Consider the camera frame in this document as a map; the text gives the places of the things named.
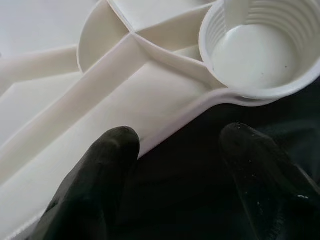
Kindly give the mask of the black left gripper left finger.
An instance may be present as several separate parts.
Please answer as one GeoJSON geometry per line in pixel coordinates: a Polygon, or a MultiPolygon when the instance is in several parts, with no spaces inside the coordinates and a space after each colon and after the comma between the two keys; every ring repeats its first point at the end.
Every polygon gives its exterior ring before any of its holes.
{"type": "Polygon", "coordinates": [[[106,131],[61,182],[34,240],[109,240],[140,139],[128,126],[106,131]]]}

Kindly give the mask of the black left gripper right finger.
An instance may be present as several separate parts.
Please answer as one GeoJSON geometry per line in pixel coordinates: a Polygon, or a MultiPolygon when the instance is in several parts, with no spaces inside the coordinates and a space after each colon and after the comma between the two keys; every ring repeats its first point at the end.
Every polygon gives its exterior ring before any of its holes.
{"type": "Polygon", "coordinates": [[[319,239],[320,188],[271,137],[231,123],[219,148],[256,239],[319,239]]]}

